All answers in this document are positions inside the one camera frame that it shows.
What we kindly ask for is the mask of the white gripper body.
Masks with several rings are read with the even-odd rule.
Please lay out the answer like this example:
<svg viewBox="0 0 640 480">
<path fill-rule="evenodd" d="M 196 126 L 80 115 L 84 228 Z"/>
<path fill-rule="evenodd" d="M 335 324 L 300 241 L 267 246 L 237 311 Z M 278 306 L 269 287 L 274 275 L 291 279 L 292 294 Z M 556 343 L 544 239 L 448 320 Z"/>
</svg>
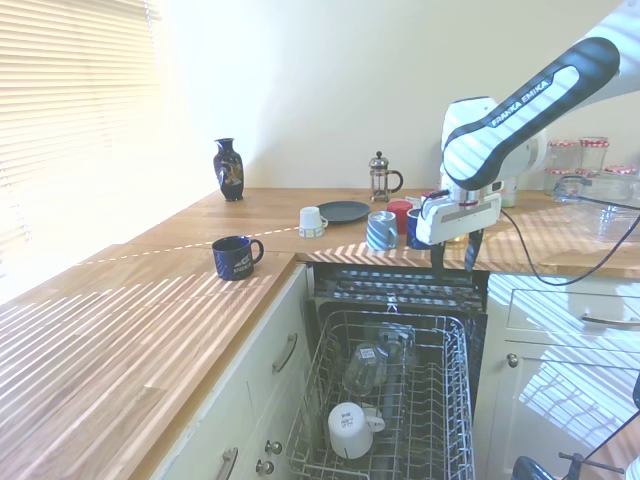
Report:
<svg viewBox="0 0 640 480">
<path fill-rule="evenodd" d="M 500 193 L 467 207 L 449 197 L 425 200 L 418 215 L 416 237 L 424 244 L 434 245 L 485 229 L 498 221 L 501 203 Z"/>
</svg>

